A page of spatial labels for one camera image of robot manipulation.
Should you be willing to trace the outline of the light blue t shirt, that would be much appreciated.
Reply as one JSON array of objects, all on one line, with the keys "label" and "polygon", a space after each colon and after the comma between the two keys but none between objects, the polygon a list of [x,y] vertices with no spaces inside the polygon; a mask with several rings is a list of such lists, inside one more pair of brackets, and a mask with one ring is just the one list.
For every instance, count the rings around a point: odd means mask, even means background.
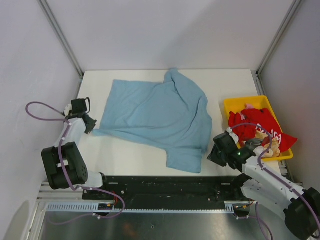
[{"label": "light blue t shirt", "polygon": [[205,93],[177,69],[162,83],[115,79],[96,136],[165,150],[166,166],[199,174],[212,134]]}]

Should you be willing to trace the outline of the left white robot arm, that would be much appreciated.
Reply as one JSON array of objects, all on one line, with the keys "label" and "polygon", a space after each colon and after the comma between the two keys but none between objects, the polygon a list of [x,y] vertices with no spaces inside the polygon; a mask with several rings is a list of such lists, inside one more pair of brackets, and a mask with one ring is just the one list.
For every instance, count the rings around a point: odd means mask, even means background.
[{"label": "left white robot arm", "polygon": [[47,180],[53,190],[89,188],[100,200],[110,196],[111,188],[103,183],[102,174],[88,170],[79,150],[82,136],[90,134],[96,122],[86,113],[78,117],[66,117],[62,133],[54,146],[42,150]]}]

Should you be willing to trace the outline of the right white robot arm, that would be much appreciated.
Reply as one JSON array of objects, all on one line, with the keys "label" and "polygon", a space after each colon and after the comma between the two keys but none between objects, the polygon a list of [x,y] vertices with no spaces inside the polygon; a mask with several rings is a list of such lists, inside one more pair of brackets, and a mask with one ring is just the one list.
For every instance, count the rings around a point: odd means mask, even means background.
[{"label": "right white robot arm", "polygon": [[305,189],[271,169],[260,158],[265,148],[260,139],[237,146],[239,137],[228,129],[213,139],[208,160],[219,166],[240,171],[230,188],[231,196],[245,197],[278,215],[289,231],[300,240],[314,237],[320,231],[320,193]]}]

